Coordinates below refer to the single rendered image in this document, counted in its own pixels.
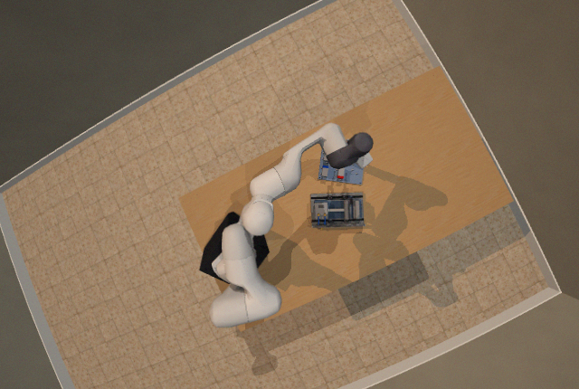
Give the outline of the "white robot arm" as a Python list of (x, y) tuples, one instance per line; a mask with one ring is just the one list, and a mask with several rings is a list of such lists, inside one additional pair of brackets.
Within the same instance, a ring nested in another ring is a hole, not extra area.
[(252, 199), (243, 207), (241, 220), (223, 230), (223, 253), (212, 262), (218, 277), (230, 283), (210, 306), (214, 326), (235, 327), (279, 312), (280, 292), (263, 280), (257, 269), (253, 236), (272, 228), (273, 202), (298, 187), (302, 154), (316, 144), (320, 144), (328, 163), (336, 169), (354, 163), (362, 169), (373, 161), (369, 151), (374, 142), (370, 135), (361, 132), (346, 140), (339, 125), (328, 123), (285, 152), (275, 167), (252, 179)]

